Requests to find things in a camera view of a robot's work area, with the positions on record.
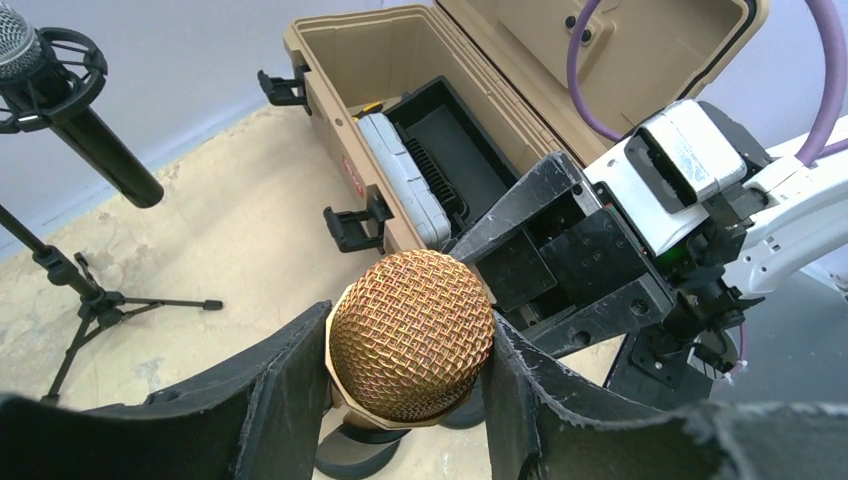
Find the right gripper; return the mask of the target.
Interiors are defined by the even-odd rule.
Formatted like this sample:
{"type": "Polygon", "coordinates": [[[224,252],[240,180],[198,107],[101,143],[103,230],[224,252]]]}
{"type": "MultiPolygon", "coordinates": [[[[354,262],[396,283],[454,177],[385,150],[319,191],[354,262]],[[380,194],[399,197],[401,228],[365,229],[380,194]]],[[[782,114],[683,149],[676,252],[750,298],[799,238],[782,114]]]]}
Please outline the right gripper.
{"type": "Polygon", "coordinates": [[[586,215],[563,196],[584,181],[564,151],[549,153],[447,249],[478,263],[496,308],[554,358],[656,324],[675,306],[613,206],[586,215]]]}

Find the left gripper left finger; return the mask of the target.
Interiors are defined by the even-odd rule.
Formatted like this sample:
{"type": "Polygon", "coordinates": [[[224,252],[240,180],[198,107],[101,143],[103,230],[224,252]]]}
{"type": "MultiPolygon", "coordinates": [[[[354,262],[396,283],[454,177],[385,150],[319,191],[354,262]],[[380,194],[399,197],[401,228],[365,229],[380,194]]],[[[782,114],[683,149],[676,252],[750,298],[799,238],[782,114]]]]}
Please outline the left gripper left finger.
{"type": "Polygon", "coordinates": [[[5,479],[308,479],[329,381],[321,301],[140,405],[1,398],[5,479]]]}

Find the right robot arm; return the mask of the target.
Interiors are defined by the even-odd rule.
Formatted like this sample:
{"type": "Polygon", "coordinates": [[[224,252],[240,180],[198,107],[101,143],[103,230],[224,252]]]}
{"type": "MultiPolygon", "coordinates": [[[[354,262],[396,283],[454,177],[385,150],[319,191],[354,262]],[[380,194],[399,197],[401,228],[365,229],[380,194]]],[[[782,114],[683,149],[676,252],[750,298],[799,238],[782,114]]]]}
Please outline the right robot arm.
{"type": "Polygon", "coordinates": [[[662,410],[744,366],[746,311],[847,240],[834,161],[772,157],[705,102],[679,100],[581,168],[546,155],[446,246],[494,268],[497,308],[563,357],[622,343],[603,386],[662,410]]]}

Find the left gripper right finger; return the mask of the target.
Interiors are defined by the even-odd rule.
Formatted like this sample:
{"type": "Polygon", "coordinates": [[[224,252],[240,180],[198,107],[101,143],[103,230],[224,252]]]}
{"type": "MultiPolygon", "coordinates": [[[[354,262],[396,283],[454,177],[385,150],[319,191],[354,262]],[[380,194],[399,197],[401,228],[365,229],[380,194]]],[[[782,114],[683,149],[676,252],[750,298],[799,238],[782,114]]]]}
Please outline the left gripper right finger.
{"type": "Polygon", "coordinates": [[[700,401],[659,411],[495,322],[482,372],[496,479],[843,479],[847,409],[700,401]]]}

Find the gold microphone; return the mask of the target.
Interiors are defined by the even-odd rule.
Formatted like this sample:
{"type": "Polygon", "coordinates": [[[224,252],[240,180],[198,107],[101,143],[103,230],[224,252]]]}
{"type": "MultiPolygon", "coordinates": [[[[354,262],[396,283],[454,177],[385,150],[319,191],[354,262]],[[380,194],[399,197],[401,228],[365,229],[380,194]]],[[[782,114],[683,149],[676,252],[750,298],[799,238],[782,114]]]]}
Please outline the gold microphone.
{"type": "Polygon", "coordinates": [[[325,365],[361,423],[428,427],[471,396],[494,342],[478,276],[435,250],[380,259],[339,298],[325,327],[325,365]]]}

